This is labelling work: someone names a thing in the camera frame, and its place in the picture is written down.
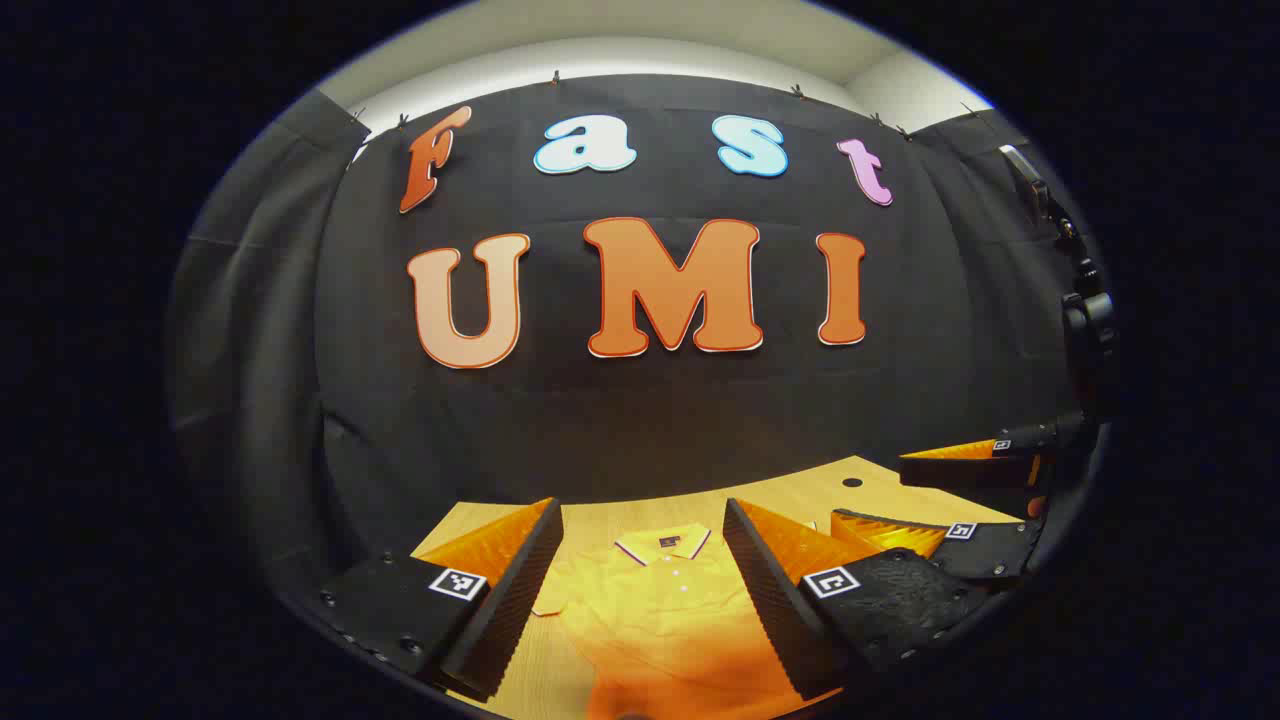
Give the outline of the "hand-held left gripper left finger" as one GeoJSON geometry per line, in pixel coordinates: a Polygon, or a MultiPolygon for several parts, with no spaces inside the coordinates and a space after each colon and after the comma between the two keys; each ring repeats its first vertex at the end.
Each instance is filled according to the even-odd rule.
{"type": "Polygon", "coordinates": [[[348,569],[317,588],[319,616],[398,674],[486,701],[563,534],[561,502],[544,498],[424,553],[348,569]]]}

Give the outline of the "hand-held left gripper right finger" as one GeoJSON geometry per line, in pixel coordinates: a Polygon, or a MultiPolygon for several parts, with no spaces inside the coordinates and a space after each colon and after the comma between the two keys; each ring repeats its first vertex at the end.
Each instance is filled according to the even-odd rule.
{"type": "Polygon", "coordinates": [[[938,653],[987,589],[904,547],[846,542],[728,498],[723,537],[794,689],[869,689],[938,653]]]}

